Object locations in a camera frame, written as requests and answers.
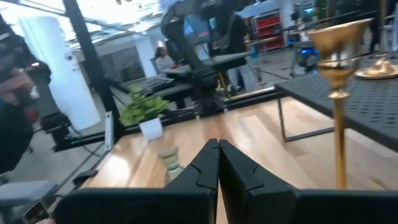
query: floor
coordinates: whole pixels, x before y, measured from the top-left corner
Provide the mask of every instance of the floor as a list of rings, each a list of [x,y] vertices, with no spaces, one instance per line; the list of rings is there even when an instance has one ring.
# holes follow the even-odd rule
[[[333,126],[333,120],[291,98],[282,100],[287,135]],[[209,138],[227,139],[267,170],[300,189],[335,189],[333,133],[284,143],[276,101],[165,128],[151,142],[124,136],[83,187],[163,187],[165,168],[157,154],[175,146],[186,166]],[[349,189],[398,190],[398,154],[346,130]],[[219,192],[217,223],[227,223]]]

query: black metal table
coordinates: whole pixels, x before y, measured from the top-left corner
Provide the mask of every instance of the black metal table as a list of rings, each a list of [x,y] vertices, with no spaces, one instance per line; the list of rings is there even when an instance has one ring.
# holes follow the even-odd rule
[[[372,62],[363,63],[368,67]],[[328,81],[312,74],[275,85],[284,96],[291,96],[309,107],[333,117],[333,102],[328,98]],[[352,76],[346,87],[350,96],[345,101],[345,125],[378,143],[398,152],[398,78],[388,80],[361,80]],[[282,137],[286,142],[317,136],[333,131],[322,129],[298,136],[287,137],[278,99]]]

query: phone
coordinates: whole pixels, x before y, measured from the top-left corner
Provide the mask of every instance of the phone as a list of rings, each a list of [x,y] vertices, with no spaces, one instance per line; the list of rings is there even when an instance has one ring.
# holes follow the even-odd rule
[[[49,212],[45,209],[42,202],[37,201],[23,214],[22,221],[25,224],[35,224],[48,218],[50,218]]]

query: white shirt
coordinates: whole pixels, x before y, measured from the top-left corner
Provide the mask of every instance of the white shirt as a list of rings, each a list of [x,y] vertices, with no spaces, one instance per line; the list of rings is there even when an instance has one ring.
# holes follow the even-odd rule
[[[165,56],[164,58],[159,57],[156,59],[156,66],[159,71],[162,71],[163,69],[170,68],[171,66],[174,65],[173,60],[169,56]]]

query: white desk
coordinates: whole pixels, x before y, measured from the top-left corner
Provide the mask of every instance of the white desk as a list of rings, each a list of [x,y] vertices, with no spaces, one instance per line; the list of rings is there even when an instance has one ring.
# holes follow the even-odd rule
[[[214,66],[217,64],[221,63],[226,63],[230,62],[232,60],[244,58],[251,55],[251,52],[243,52],[243,53],[237,53],[237,54],[229,54],[229,55],[220,55],[220,56],[215,56],[213,58],[207,59],[202,61],[203,64],[208,65],[208,66]],[[169,74],[186,74],[192,72],[192,69],[189,67],[189,65],[183,65],[177,68],[166,68],[162,70],[162,73],[169,73]]]

